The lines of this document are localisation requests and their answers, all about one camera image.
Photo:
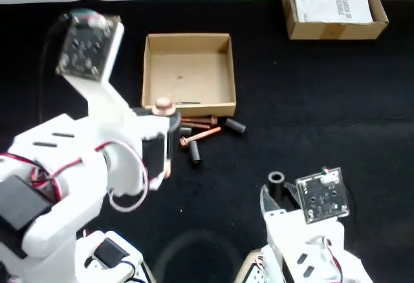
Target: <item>black tube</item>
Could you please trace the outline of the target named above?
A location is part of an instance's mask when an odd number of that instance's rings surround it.
[[[191,161],[194,164],[199,164],[201,162],[199,147],[197,146],[196,141],[191,141],[188,143],[188,148],[190,150]]]
[[[268,180],[269,194],[276,203],[280,204],[283,201],[283,182],[285,181],[285,176],[283,173],[275,171],[269,173]]]
[[[193,131],[192,131],[191,127],[189,127],[189,126],[181,126],[180,127],[180,134],[182,136],[191,136],[192,133],[193,133]]]
[[[246,126],[244,124],[241,124],[240,122],[237,122],[231,118],[227,118],[226,123],[224,124],[227,128],[230,128],[231,130],[236,131],[240,134],[243,134],[246,130]]]

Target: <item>black table surface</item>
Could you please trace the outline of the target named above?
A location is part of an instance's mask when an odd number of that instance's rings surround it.
[[[266,241],[259,189],[273,170],[295,178],[341,166],[356,199],[346,244],[375,282],[413,282],[414,1],[385,0],[390,25],[377,41],[289,41],[280,1],[128,1],[0,6],[1,148],[36,125],[38,58],[49,25],[70,8],[119,14],[125,36],[111,82],[140,105],[145,37],[229,32],[243,137],[199,144],[202,165],[178,152],[173,175],[130,214],[104,203],[88,228],[114,230],[139,248],[159,282],[231,282]],[[52,46],[43,113],[86,115],[85,101],[54,76]]]

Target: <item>open cardboard box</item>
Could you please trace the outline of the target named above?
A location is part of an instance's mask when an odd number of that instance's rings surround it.
[[[321,23],[299,22],[295,0],[282,0],[290,39],[295,40],[373,40],[388,26],[381,0],[368,0],[373,22]]]
[[[229,34],[150,34],[144,53],[142,106],[170,97],[183,116],[231,117],[235,111]]]

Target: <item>copper bolt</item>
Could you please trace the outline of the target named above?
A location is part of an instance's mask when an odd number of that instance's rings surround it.
[[[155,101],[152,112],[156,116],[171,116],[175,112],[175,105],[168,97],[160,97]]]
[[[193,135],[193,136],[190,136],[190,137],[186,137],[186,138],[185,137],[181,137],[180,138],[180,144],[181,144],[182,147],[187,147],[189,142],[191,142],[191,141],[197,141],[199,139],[203,139],[203,138],[205,138],[205,137],[207,137],[207,136],[209,136],[211,134],[217,133],[219,131],[221,131],[221,128],[218,126],[218,127],[214,128],[214,129],[211,129],[211,130],[208,130],[208,131],[204,131],[204,132],[198,133],[198,134]]]
[[[189,118],[189,117],[182,117],[182,122],[194,122],[194,123],[207,123],[211,126],[217,125],[217,116],[210,116],[204,118]]]
[[[199,129],[210,129],[210,126],[207,124],[199,124],[199,123],[192,123],[192,122],[181,122],[181,126],[191,126],[192,128],[199,128]]]

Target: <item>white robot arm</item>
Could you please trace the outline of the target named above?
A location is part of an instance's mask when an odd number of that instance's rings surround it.
[[[117,17],[88,11],[69,20],[57,72],[85,97],[88,117],[60,115],[0,155],[0,261],[27,283],[149,282],[142,254],[121,236],[77,240],[76,232],[107,193],[129,212],[158,189],[171,172],[180,115],[166,99],[134,111],[109,83],[124,32]],[[138,201],[117,205],[125,194]]]
[[[301,209],[281,208],[288,189]],[[338,217],[349,215],[340,168],[284,183],[280,172],[269,174],[260,195],[268,245],[236,282],[243,283],[372,283],[361,260],[344,249],[344,227]]]

